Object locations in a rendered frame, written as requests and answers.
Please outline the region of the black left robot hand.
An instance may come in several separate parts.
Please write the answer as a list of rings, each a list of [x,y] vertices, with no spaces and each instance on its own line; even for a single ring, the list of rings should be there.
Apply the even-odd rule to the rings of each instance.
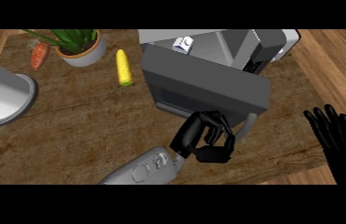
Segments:
[[[186,159],[195,155],[200,163],[223,164],[234,152],[235,135],[219,111],[194,112],[176,133],[170,148]]]

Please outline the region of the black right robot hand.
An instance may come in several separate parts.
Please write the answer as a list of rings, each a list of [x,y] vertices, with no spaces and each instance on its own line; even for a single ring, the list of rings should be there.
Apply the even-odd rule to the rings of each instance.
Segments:
[[[339,185],[346,186],[346,113],[337,113],[331,104],[314,112],[303,111]]]

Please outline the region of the dark grey microwave door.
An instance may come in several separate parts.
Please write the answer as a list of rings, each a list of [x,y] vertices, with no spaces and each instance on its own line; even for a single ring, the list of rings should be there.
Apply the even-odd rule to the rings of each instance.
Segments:
[[[141,68],[155,107],[183,118],[219,111],[231,127],[244,123],[235,133],[241,140],[269,109],[271,80],[152,44],[142,49]]]

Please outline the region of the white blue milk carton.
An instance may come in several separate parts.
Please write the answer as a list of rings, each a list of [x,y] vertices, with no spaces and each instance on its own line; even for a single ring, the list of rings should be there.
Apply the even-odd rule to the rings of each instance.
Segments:
[[[194,45],[194,39],[191,37],[179,37],[173,43],[173,50],[182,54],[188,54]]]

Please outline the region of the grey microwave body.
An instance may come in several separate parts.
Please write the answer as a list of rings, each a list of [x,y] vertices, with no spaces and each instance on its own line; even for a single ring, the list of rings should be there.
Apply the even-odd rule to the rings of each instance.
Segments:
[[[139,44],[151,44],[183,53],[173,43],[189,37],[188,55],[220,65],[260,74],[281,60],[300,40],[296,29],[139,29]]]

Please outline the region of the yellow corn cob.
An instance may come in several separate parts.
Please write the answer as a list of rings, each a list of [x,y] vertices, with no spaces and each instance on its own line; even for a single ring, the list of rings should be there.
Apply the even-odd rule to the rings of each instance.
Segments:
[[[123,49],[117,51],[117,68],[118,68],[118,84],[130,86],[133,84],[133,75],[130,71],[130,63]]]

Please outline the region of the potted green plant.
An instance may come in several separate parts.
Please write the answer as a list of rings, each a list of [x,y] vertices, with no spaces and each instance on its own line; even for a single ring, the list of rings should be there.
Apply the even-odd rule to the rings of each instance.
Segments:
[[[107,43],[99,29],[52,29],[53,37],[31,29],[25,32],[55,48],[58,56],[71,66],[87,67],[101,60]]]

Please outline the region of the grey round pot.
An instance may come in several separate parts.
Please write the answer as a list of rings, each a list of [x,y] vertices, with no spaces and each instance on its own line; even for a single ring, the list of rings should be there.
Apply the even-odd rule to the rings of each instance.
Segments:
[[[0,126],[15,122],[27,114],[39,93],[37,81],[0,66]]]

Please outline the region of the orange carrot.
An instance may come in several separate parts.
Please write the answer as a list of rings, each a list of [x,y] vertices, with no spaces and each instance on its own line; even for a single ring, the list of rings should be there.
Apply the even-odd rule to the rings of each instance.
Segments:
[[[50,45],[47,43],[39,43],[33,49],[33,56],[31,56],[33,69],[40,69],[47,59],[49,53],[50,53]]]

